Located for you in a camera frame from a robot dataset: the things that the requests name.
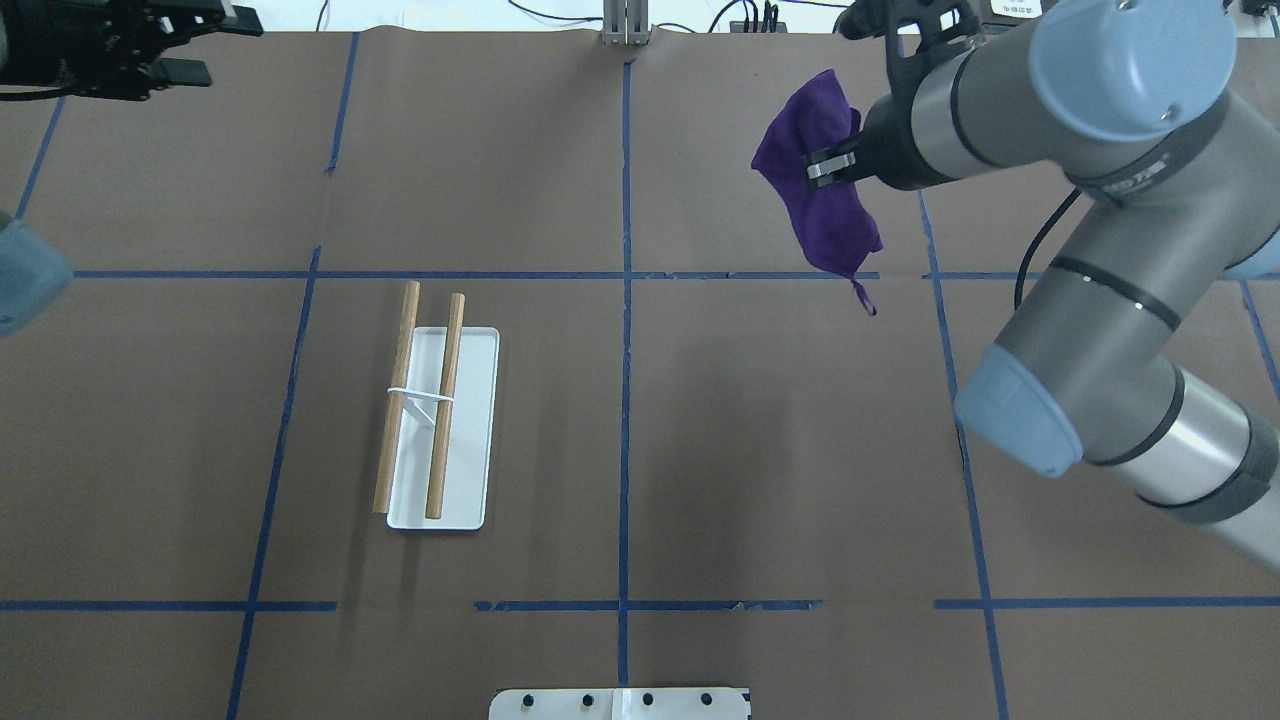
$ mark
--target gray robot arm segment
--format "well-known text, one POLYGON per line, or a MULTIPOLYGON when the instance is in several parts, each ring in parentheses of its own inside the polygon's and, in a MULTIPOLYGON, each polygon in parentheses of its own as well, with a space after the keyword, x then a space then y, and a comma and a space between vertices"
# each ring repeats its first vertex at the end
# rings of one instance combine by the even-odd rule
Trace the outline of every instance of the gray robot arm segment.
MULTIPOLYGON (((1085 0, 1059 8, 1071 8, 1079 32, 1079 22, 1116 22, 1124 5, 1085 0), (1082 20, 1089 6, 1094 18, 1082 20)), ((1152 13, 1190 6, 1140 5, 1152 13)), ((1280 571, 1275 428, 1161 355, 1224 272, 1239 278, 1280 264, 1280 132, 1225 88, 1230 65, 1221 70, 1221 28, 1162 38, 1194 47, 1217 37, 1206 53, 1217 58, 1210 64, 1219 64, 1219 79, 1203 81, 1203 68, 1192 67, 1203 63, 1196 53, 1183 67, 1156 73, 1201 73, 1174 102, 1153 91, 1149 108, 1110 113, 1096 108, 1106 88, 1098 97, 1060 101, 1057 90, 1110 81, 1091 79, 1088 67, 1046 64, 1053 51, 1043 47, 1062 32, 1047 22, 1055 13, 938 67, 911 108, 920 155, 945 176, 1047 159, 1097 200, 988 348, 956 413, 1042 474, 1059 475, 1079 460, 1111 466, 1149 503, 1280 571), (1151 108, 1155 114, 1143 118, 1151 108)), ((1120 31, 1097 28, 1108 32, 1120 31)), ((1132 42, 1142 60, 1161 55, 1146 47, 1156 40, 1121 42, 1132 42)), ((1228 41, 1234 56, 1234 35, 1228 41)), ((1133 74, 1149 79, 1147 72, 1138 67, 1133 74)), ((1138 83, 1133 92, 1144 90, 1138 83)))

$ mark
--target metal bracket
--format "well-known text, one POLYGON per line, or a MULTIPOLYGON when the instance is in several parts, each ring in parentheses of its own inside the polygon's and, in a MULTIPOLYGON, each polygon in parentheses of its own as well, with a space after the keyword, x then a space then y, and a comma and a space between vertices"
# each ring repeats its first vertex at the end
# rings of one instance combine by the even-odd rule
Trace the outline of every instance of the metal bracket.
POLYGON ((649 0, 604 0, 605 45, 648 45, 649 0))
POLYGON ((746 688, 512 689, 489 720, 751 720, 746 688))

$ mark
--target black band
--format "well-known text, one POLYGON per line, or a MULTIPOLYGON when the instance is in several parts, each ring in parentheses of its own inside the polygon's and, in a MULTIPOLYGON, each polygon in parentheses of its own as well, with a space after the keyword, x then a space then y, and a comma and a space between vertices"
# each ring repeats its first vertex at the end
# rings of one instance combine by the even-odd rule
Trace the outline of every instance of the black band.
POLYGON ((1213 492, 1199 500, 1181 505, 1162 505, 1138 496, 1152 507, 1158 507, 1176 520, 1192 525, 1221 523, 1244 512, 1271 489, 1271 477, 1280 464, 1280 445, 1276 433, 1265 418, 1244 407, 1249 419, 1249 446, 1231 477, 1213 492))
POLYGON ((1124 168, 1100 178, 1066 176, 1066 179, 1094 200, 1120 205, 1126 197, 1146 192, 1174 177, 1194 160, 1222 127, 1226 109, 1231 104, 1230 97, 1230 92, 1224 92, 1201 117, 1165 136, 1158 145, 1124 168))
POLYGON ((964 149, 968 150, 975 160, 986 165, 991 165, 992 168, 1007 168, 1007 165, 1001 165, 979 152, 978 149, 969 142, 969 136, 965 135, 964 128, 960 127, 960 76, 964 74, 965 67, 977 53, 977 50, 973 50, 965 55, 963 60, 960 60, 960 67, 956 68, 956 77, 951 79, 951 128, 956 131, 956 137, 960 138, 960 145, 964 145, 964 149))
POLYGON ((1151 434, 1146 439, 1138 443, 1137 447, 1125 452, 1124 455, 1117 455, 1110 460, 1100 460, 1094 465, 1111 466, 1128 462, 1130 460, 1137 460, 1139 455, 1147 452, 1160 442, 1169 433, 1169 428, 1174 427, 1174 421, 1178 420, 1178 415, 1183 411, 1183 400, 1187 397, 1187 377, 1183 375, 1183 369, 1174 365, 1174 400, 1169 404, 1169 410, 1165 410, 1165 416, 1160 419, 1160 424, 1156 429, 1151 430, 1151 434))
POLYGON ((1172 307, 1165 305, 1155 295, 1142 290, 1140 287, 1133 284, 1132 282, 1121 278, 1120 275, 1111 274, 1097 265, 1092 265, 1083 260, 1076 260, 1074 258, 1055 258, 1052 263, 1048 264, 1050 268, 1057 268, 1060 270, 1066 270, 1069 273, 1075 273, 1078 275, 1084 275, 1092 282, 1106 286, 1119 293, 1121 297, 1132 300, 1137 305, 1142 305, 1142 309, 1157 316, 1169 325, 1170 331, 1176 331, 1178 325, 1181 324, 1183 319, 1174 311, 1172 307))

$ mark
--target light blue joint cap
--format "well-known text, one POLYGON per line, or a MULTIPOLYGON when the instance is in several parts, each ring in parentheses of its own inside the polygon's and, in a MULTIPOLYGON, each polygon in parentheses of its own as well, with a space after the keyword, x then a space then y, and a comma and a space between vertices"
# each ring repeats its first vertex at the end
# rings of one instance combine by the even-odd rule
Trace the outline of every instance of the light blue joint cap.
MULTIPOLYGON (((0 215, 0 224, 8 220, 0 215)), ((0 337, 44 313, 72 282, 72 265, 22 220, 0 229, 0 337)))
POLYGON ((1280 231, 1271 236, 1271 240, 1260 247, 1257 252, 1222 270, 1222 278, 1229 281, 1252 281, 1276 268, 1280 268, 1280 231))
POLYGON ((956 396, 956 418, 1037 473, 1056 478, 1084 457, 1066 413, 1012 352, 992 345, 956 396))
POLYGON ((1041 18, 1029 61, 1036 95, 1068 128, 1140 142, 1217 100, 1235 24, 1219 0, 1071 0, 1041 18))

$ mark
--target label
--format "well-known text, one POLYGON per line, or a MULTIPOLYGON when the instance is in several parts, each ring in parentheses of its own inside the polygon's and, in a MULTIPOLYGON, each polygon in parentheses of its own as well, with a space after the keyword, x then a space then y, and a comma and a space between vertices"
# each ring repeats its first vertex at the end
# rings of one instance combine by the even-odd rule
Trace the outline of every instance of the label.
POLYGON ((1006 18, 1038 18, 1043 13, 1041 0, 991 0, 991 12, 1006 18))

